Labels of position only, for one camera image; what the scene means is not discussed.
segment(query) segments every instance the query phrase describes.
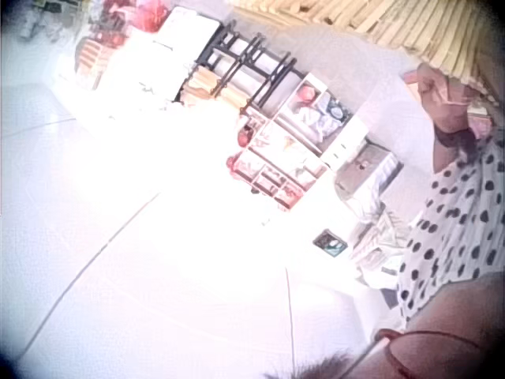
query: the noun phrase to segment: hair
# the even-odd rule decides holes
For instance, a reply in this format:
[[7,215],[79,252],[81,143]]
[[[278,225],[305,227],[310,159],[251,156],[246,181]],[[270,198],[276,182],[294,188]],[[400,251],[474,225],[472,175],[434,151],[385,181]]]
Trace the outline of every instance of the hair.
[[[298,372],[291,374],[290,379],[335,379],[344,373],[351,362],[352,359],[348,355],[333,355],[320,363],[301,367]],[[265,378],[281,379],[269,374],[265,374]]]

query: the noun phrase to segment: black metal rack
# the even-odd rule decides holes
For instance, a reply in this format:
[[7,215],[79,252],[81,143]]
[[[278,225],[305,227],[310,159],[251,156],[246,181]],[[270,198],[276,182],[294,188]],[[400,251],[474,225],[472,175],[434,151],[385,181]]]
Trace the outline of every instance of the black metal rack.
[[[303,75],[294,68],[297,59],[291,58],[291,54],[289,52],[280,58],[267,50],[264,46],[266,39],[260,33],[256,34],[251,40],[247,40],[239,32],[234,31],[235,25],[236,21],[233,20],[215,34],[214,38],[205,47],[200,57],[196,60],[195,66],[191,70],[182,87],[184,88],[184,85],[191,80],[193,74],[198,70],[199,66],[205,66],[210,69],[210,71],[214,71],[224,56],[230,57],[234,60],[234,62],[218,80],[218,84],[212,89],[211,94],[213,96],[218,96],[219,93],[230,83],[234,75],[241,69],[246,68],[261,76],[263,81],[260,87],[249,97],[247,104],[241,109],[241,113],[244,114],[251,104],[255,104],[259,108],[263,107],[270,98],[271,94],[277,89],[279,84],[289,72],[295,73],[299,77],[302,77]],[[239,39],[248,42],[248,45],[240,54],[235,54],[231,50],[231,47]],[[217,54],[218,57],[215,61],[210,63],[209,59],[213,54]],[[279,62],[279,64],[270,73],[256,66],[256,62],[263,54]],[[263,95],[261,95],[261,92],[268,85],[268,89],[264,91]]]

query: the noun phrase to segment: polka dot shirt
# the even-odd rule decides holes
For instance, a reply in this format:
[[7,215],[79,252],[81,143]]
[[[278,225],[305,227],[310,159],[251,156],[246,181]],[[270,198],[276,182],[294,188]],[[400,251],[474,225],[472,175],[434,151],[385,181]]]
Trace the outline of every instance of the polka dot shirt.
[[481,141],[473,163],[458,159],[435,175],[400,267],[404,324],[447,283],[474,280],[505,265],[503,131]]

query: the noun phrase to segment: eyeglasses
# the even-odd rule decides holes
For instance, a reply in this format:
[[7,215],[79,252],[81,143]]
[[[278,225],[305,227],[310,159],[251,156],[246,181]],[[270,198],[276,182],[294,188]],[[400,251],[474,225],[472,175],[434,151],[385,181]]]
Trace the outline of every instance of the eyeglasses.
[[344,379],[346,378],[363,360],[369,356],[369,354],[378,346],[380,342],[383,341],[383,339],[389,340],[389,343],[387,346],[384,348],[384,353],[386,355],[386,360],[389,362],[390,365],[393,366],[393,368],[396,370],[397,373],[399,373],[402,377],[407,378],[407,379],[420,379],[418,375],[413,373],[408,367],[403,365],[391,352],[391,343],[395,340],[398,340],[402,337],[406,336],[414,336],[414,335],[424,335],[424,336],[442,336],[448,339],[452,339],[455,341],[458,341],[460,343],[464,343],[469,347],[472,347],[475,350],[478,351],[483,351],[483,349],[474,343],[471,340],[468,340],[466,338],[456,336],[454,334],[450,333],[445,333],[445,332],[433,332],[429,330],[418,330],[415,332],[408,332],[408,333],[400,333],[396,332],[395,330],[391,329],[380,329],[375,337],[372,343],[365,349],[363,353],[353,362],[353,364],[339,377],[339,379]]

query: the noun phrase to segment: woman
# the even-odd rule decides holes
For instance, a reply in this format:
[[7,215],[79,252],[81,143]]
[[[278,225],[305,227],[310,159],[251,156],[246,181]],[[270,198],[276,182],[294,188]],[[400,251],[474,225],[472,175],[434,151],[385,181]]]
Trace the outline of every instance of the woman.
[[[503,45],[503,36],[486,41]],[[479,58],[500,102],[492,110],[498,123],[503,46],[492,53],[499,53],[499,60],[488,59],[487,51]],[[398,300],[406,332],[381,331],[372,354],[369,349],[354,361],[329,358],[296,378],[481,378],[489,377],[481,367],[493,351],[505,357],[503,124],[476,141],[467,117],[476,93],[427,65],[419,67],[418,80],[434,124],[436,175],[400,268]],[[503,362],[494,369],[500,367],[491,377],[505,377]]]

